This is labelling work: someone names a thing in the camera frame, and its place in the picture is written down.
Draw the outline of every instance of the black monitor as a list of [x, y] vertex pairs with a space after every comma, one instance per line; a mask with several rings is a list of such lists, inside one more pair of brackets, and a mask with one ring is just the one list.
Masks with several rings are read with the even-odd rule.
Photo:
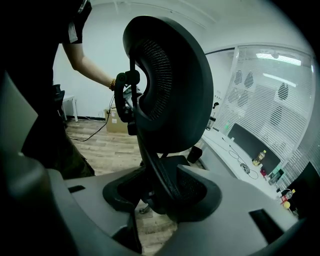
[[310, 162], [299, 177], [288, 186], [288, 189], [295, 190], [289, 202], [293, 209], [297, 209], [299, 219], [308, 217], [318, 211], [320, 175]]

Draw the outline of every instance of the white table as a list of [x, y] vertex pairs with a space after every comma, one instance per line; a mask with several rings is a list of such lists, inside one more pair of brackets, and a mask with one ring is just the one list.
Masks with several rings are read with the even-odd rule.
[[[250, 183], [272, 199], [276, 198], [276, 187], [274, 185], [269, 185], [269, 183], [260, 173], [260, 167], [254, 166], [252, 164], [251, 157], [228, 136], [214, 129], [205, 130], [202, 136], [202, 141], [203, 154], [200, 158], [200, 161], [207, 170], [213, 171], [220, 175], [235, 177], [239, 180]], [[245, 164], [251, 170], [254, 170], [258, 175], [253, 171], [250, 171], [249, 174], [252, 177], [251, 178], [242, 169], [238, 162], [237, 155], [233, 152], [229, 152], [232, 151], [230, 146], [243, 159]]]
[[64, 119], [67, 120], [67, 115], [64, 108], [64, 102], [72, 101], [73, 115], [76, 122], [78, 122], [77, 108], [76, 108], [76, 99], [74, 95], [65, 95], [62, 101], [62, 110], [64, 113]]

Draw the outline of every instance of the person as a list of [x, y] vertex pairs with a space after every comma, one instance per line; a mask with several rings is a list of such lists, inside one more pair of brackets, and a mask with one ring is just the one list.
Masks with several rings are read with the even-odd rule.
[[47, 4], [44, 8], [41, 1], [15, 2], [5, 8], [5, 69], [38, 114], [22, 152], [45, 168], [60, 171], [64, 179], [93, 176], [93, 168], [71, 142], [54, 107], [53, 65], [59, 44], [75, 71], [112, 90], [115, 80], [84, 54], [83, 28], [92, 10], [90, 1]]

